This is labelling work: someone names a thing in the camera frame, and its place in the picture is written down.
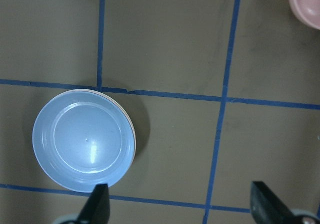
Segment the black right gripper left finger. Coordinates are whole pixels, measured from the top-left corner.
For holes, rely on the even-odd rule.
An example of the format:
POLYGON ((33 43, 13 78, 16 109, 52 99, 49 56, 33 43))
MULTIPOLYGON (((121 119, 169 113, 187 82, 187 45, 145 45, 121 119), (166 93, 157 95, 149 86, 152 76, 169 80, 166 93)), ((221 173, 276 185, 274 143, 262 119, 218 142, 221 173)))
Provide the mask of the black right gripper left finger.
POLYGON ((107 224, 110 198, 107 184, 97 184, 77 217, 78 224, 107 224))

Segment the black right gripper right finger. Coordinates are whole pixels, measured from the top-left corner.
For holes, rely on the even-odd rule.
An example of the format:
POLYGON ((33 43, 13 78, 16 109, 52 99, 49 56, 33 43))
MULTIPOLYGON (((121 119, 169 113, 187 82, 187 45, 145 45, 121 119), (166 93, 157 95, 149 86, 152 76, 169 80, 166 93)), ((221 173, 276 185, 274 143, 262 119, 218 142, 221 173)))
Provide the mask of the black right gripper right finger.
POLYGON ((256 224, 299 224, 288 207, 262 181, 250 186, 250 213, 256 224))

